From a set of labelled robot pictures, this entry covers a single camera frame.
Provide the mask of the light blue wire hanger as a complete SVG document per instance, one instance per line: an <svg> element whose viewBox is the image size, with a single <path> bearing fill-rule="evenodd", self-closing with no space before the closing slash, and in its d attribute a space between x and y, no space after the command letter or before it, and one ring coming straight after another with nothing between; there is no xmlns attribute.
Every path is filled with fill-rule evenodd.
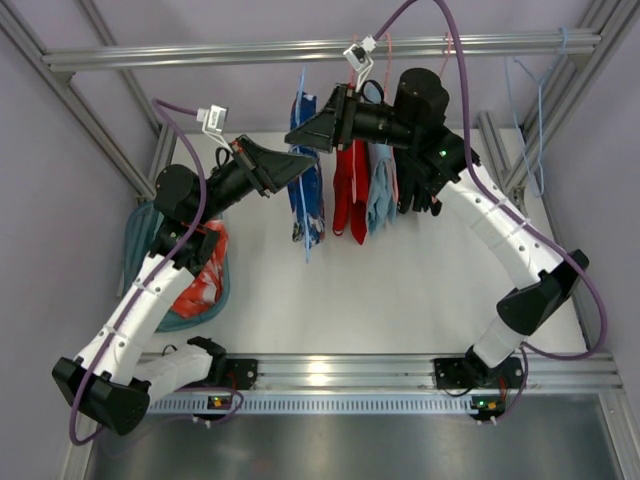
<svg viewBox="0 0 640 480"><path fill-rule="evenodd" d="M316 113L317 97L305 92L306 69L302 70L290 114L290 128L300 126ZM289 201L294 218L292 240L301 242L305 261L311 260L311 249L325 236L322 169L318 153L311 147L293 145L291 153L311 157L315 163L288 185Z"/></svg>

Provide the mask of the blue patterned trousers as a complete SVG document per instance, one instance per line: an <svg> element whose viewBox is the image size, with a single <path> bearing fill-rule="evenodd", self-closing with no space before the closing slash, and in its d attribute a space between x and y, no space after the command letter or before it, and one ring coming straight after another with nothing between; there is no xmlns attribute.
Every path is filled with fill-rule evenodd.
<svg viewBox="0 0 640 480"><path fill-rule="evenodd" d="M326 233L323 195L323 173L319 154L301 146L291 146L291 153L313 156L317 162L287 186L293 215L292 241L302 242L311 250L320 244Z"/></svg>

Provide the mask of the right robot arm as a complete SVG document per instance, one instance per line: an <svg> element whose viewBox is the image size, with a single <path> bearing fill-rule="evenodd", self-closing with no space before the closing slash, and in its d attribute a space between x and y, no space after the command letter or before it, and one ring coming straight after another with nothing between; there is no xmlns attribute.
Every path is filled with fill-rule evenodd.
<svg viewBox="0 0 640 480"><path fill-rule="evenodd" d="M285 141L323 152L356 140L392 147L403 178L452 208L499 260L513 288L497 303L496 317L463 356L435 362L441 390L490 388L520 368L513 354L568 300L589 260L580 250L566 252L514 212L468 137L445 126L449 100L437 74L424 68L402 73L393 104L338 84Z"/></svg>

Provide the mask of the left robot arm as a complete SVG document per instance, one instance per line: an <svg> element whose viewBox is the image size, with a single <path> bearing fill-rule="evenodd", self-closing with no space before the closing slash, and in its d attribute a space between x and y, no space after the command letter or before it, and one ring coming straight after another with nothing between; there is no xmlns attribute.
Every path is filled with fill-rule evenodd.
<svg viewBox="0 0 640 480"><path fill-rule="evenodd" d="M124 436L143 420L149 406L201 382L225 388L226 351L196 336L155 361L140 358L146 344L179 296L198 278L219 243L207 223L253 191L269 196L316 164L297 151L273 151L241 135L221 147L225 160L207 175L199 160L192 168L171 164L156 180L153 207L162 216L150 250L120 304L97 335L73 358L60 358L52 377L72 409L69 434L78 415Z"/></svg>

